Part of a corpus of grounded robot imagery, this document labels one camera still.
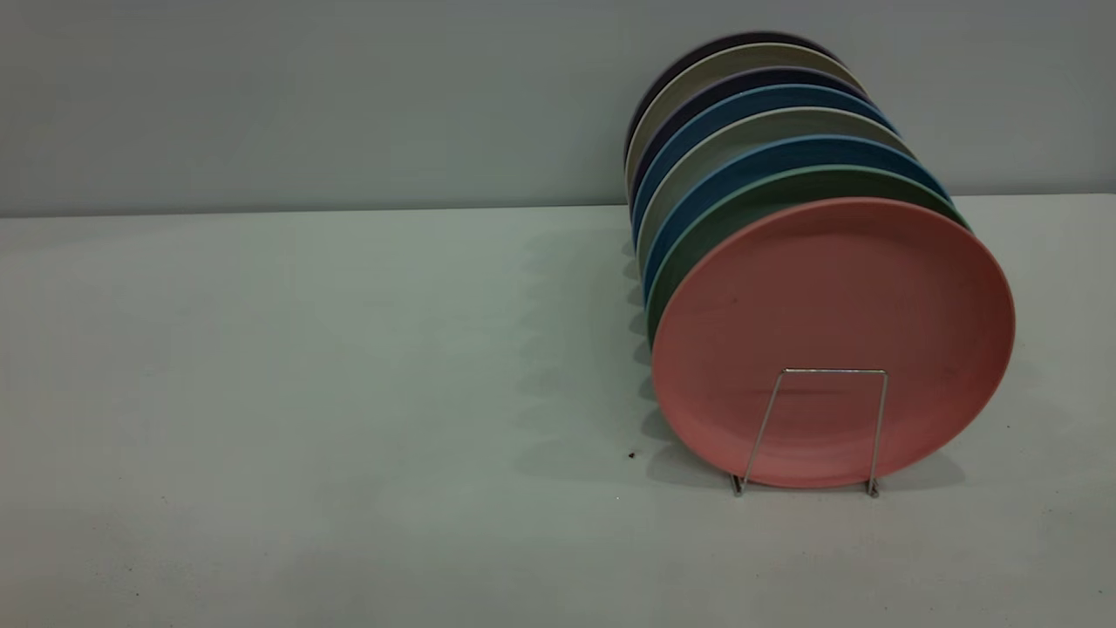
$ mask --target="table surface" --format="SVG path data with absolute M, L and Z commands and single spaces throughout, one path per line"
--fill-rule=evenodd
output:
M 624 207 L 2 220 L 0 626 L 1107 624 L 1116 196 L 958 204 L 1014 356 L 879 500 L 677 443 Z

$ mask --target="stack of plates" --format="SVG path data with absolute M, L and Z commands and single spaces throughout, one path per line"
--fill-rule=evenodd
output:
M 939 450 L 1003 376 L 1003 272 L 833 52 L 749 32 L 672 65 L 628 128 L 624 174 L 663 413 L 743 475 L 786 368 L 889 377 L 876 475 Z M 751 480 L 868 479 L 878 378 L 788 377 Z

